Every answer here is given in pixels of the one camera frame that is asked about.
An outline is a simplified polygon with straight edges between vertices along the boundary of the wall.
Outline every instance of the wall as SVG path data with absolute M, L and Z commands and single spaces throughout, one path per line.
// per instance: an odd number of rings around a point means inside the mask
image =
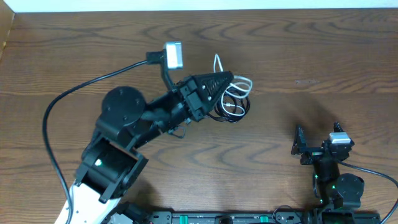
M 14 12 L 398 7 L 398 0 L 6 0 L 6 2 Z

